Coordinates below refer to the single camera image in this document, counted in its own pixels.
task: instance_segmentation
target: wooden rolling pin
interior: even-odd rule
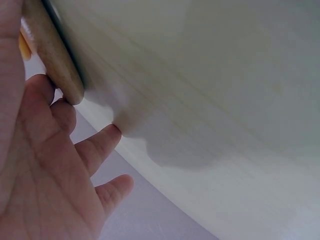
[[[64,98],[72,105],[84,97],[84,86],[78,71],[41,0],[24,0],[19,45],[28,60],[38,54],[46,73]]]

